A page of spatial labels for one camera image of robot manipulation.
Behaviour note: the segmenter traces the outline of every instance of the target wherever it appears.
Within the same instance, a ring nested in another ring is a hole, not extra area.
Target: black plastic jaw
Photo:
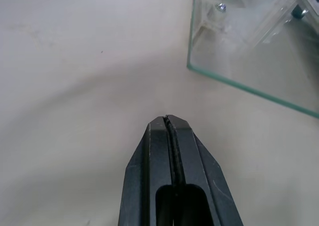
[[[119,226],[242,226],[220,166],[175,116],[147,126],[125,172]]]

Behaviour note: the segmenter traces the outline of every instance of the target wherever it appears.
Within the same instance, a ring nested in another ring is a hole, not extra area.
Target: white table
[[[0,0],[0,225],[116,226],[146,124],[186,119],[248,225],[317,225],[318,120],[186,69],[192,0]]]

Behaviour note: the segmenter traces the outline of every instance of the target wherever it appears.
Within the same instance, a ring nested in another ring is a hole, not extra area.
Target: green glass edge
[[[193,21],[194,21],[194,14],[195,14],[195,0],[193,0],[193,7],[192,7],[192,13],[191,13],[191,20],[190,20],[190,32],[189,32],[189,40],[188,40],[188,54],[187,54],[187,68],[192,70],[192,71],[195,71],[199,74],[202,74],[202,75],[205,75],[205,76],[208,76],[212,79],[215,79],[215,80],[218,80],[220,82],[223,82],[225,84],[228,84],[228,85],[231,85],[231,86],[234,86],[236,88],[239,88],[241,90],[244,90],[246,92],[249,92],[249,93],[252,93],[254,95],[257,95],[257,96],[260,96],[260,97],[263,97],[267,100],[270,100],[270,101],[273,101],[275,103],[278,103],[278,104],[281,104],[283,106],[286,106],[288,108],[291,108],[291,109],[294,109],[294,110],[297,110],[299,112],[302,112],[304,114],[307,114],[307,115],[310,115],[310,116],[313,116],[315,118],[318,118],[319,119],[319,113],[316,113],[314,111],[311,111],[311,110],[308,110],[306,108],[303,108],[301,106],[298,106],[298,105],[295,105],[293,103],[290,103],[288,101],[285,101],[285,100],[282,100],[282,99],[279,99],[277,97],[274,97],[274,96],[271,96],[269,94],[266,94],[264,92],[261,92],[259,90],[256,90],[256,89],[253,89],[253,88],[250,88],[246,85],[243,85],[241,83],[238,83],[236,81],[233,81],[233,80],[230,80],[230,79],[227,79],[226,77],[223,77],[221,75],[217,75],[217,74],[214,74],[212,73],[211,71],[208,71],[208,70],[205,70],[205,69],[201,69],[200,67],[197,67],[197,66],[194,66],[190,63],[190,54],[191,54],[191,46],[193,44],[192,42],[192,32],[193,32]]]

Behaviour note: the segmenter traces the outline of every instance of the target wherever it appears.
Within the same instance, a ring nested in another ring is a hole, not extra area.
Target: white surface
[[[319,121],[189,72],[191,1],[0,0],[1,226],[117,225],[125,166],[165,114],[246,226],[318,225]]]

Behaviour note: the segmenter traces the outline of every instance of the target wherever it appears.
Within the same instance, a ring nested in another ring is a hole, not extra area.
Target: metal screw
[[[220,12],[226,12],[226,4],[224,3],[215,4],[215,8]]]
[[[308,10],[303,10],[303,12],[301,13],[302,16],[306,15],[309,11]]]

